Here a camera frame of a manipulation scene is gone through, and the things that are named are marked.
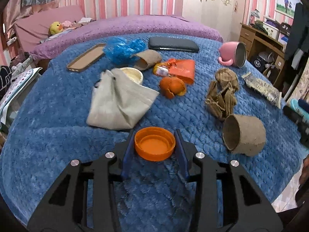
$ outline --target pink cup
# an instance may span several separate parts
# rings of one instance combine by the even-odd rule
[[[219,63],[223,66],[235,66],[241,68],[247,59],[246,46],[240,42],[226,42],[219,49]]]

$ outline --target brown phone case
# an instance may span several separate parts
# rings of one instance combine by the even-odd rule
[[[83,54],[79,55],[77,58],[75,58],[66,67],[70,71],[76,71],[76,72],[84,71],[94,62],[96,62],[100,57],[105,55],[103,52],[103,48],[105,45],[106,45],[105,43],[100,43],[93,46],[92,48],[90,48]]]

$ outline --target poster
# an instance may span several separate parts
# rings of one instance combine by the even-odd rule
[[[300,0],[277,0],[276,11],[294,18],[295,6],[297,3],[300,3]]]

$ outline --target drawer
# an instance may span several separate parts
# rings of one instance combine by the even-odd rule
[[[248,39],[245,39],[245,38],[242,37],[242,36],[239,37],[239,41],[240,41],[240,42],[243,42],[243,43],[245,44],[246,50],[247,50],[247,51],[250,51],[251,46],[252,46],[252,42],[250,42]]]
[[[245,29],[244,27],[242,27],[241,31],[240,31],[240,36],[242,36],[243,38],[248,39],[249,41],[253,42],[255,33],[251,32],[250,30]]]

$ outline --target person's hand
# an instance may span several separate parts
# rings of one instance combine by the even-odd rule
[[[309,178],[309,154],[303,162],[304,167],[302,168],[302,175],[299,178],[299,184],[305,183]]]

